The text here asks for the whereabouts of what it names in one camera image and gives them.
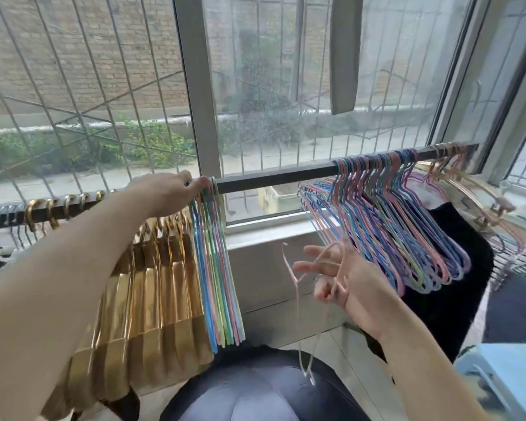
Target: black rod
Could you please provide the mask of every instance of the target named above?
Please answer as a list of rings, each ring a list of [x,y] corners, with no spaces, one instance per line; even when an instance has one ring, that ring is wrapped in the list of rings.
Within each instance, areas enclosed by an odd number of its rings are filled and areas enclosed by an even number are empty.
[[[478,143],[462,144],[461,149],[453,154],[465,153],[468,158],[479,147]],[[449,155],[450,146],[439,146],[438,149],[434,146],[428,146],[424,149],[417,150],[417,161],[428,161],[436,159],[438,156],[444,157]],[[260,187],[276,186],[278,184],[295,183],[305,180],[314,180],[323,177],[335,176],[338,173],[338,168],[335,162],[329,161],[319,164],[309,164],[302,167],[283,168],[280,170],[263,170],[257,173],[250,173],[246,175],[230,175],[223,178],[216,179],[217,193],[230,194],[232,192],[242,192],[249,189],[257,189]],[[84,203],[80,203],[80,196],[75,195],[74,199],[68,201],[67,209],[71,217],[75,217],[82,212],[89,210],[95,204],[97,193],[89,193],[89,197],[85,199]],[[64,203],[66,196],[59,196],[58,200],[51,207],[51,215],[53,218],[60,220],[65,219]],[[34,223],[47,222],[48,210],[46,202],[36,203],[31,211],[31,218]],[[25,206],[24,205],[5,205],[0,207],[0,229],[10,226],[25,224]]]

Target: blue stool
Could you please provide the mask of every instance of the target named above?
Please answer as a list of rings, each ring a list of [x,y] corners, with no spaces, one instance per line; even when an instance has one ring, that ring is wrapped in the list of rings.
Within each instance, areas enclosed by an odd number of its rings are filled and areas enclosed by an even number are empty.
[[[526,421],[526,344],[478,344],[454,362],[492,415]]]

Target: person's left arm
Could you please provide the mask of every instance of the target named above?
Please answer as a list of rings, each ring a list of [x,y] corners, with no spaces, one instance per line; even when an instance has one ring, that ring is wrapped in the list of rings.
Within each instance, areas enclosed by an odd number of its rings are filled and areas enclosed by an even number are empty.
[[[207,184],[140,177],[0,270],[0,420],[34,421],[93,321],[107,280],[150,217],[173,214]]]

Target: black umbrella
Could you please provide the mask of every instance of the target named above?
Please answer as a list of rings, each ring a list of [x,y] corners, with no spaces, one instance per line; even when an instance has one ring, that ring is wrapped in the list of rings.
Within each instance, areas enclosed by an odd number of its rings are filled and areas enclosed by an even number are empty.
[[[300,369],[298,351],[242,347],[219,352],[210,369],[179,390],[160,421],[370,419],[322,361],[314,359],[313,386]],[[307,366],[309,354],[302,352],[302,360]]]

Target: hand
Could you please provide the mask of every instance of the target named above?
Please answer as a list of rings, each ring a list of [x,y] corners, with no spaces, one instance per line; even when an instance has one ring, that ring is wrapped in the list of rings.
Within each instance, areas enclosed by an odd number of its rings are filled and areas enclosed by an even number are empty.
[[[131,181],[125,192],[133,193],[147,207],[150,217],[166,217],[183,209],[210,185],[208,177],[192,180],[191,173],[157,173],[140,176]]]
[[[324,250],[322,246],[304,247],[304,252],[313,257]],[[321,260],[296,261],[292,270],[323,275],[315,285],[315,299],[338,304],[358,326],[379,341],[404,305],[382,271],[358,254],[348,241],[331,247]],[[335,277],[347,292],[339,291]]]

